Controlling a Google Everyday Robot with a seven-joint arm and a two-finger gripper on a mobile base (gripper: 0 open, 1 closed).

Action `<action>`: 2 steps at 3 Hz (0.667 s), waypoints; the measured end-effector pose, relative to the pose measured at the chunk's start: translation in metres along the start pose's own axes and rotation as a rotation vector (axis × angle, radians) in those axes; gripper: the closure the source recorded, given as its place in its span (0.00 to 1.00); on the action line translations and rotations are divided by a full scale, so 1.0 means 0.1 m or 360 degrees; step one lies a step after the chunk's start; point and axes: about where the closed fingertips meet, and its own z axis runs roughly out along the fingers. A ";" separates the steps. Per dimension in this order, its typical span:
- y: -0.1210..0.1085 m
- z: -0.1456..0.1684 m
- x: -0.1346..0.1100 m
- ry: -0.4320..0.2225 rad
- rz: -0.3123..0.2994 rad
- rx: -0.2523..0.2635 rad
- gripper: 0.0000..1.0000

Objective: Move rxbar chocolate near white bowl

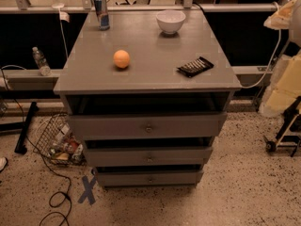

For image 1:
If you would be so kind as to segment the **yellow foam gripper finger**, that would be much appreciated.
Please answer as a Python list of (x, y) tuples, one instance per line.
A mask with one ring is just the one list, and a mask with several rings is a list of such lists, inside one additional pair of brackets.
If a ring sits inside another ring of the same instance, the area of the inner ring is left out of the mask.
[(282, 7), (277, 6), (277, 11), (269, 16), (263, 25), (274, 30), (288, 29), (293, 14), (293, 6), (296, 1), (297, 0), (291, 0)]

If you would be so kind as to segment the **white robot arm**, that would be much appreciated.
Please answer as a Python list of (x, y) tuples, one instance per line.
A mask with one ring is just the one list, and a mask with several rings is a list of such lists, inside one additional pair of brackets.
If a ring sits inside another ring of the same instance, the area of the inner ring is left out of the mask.
[(277, 8), (263, 25), (274, 30), (288, 29), (290, 42), (301, 47), (301, 0), (291, 0)]

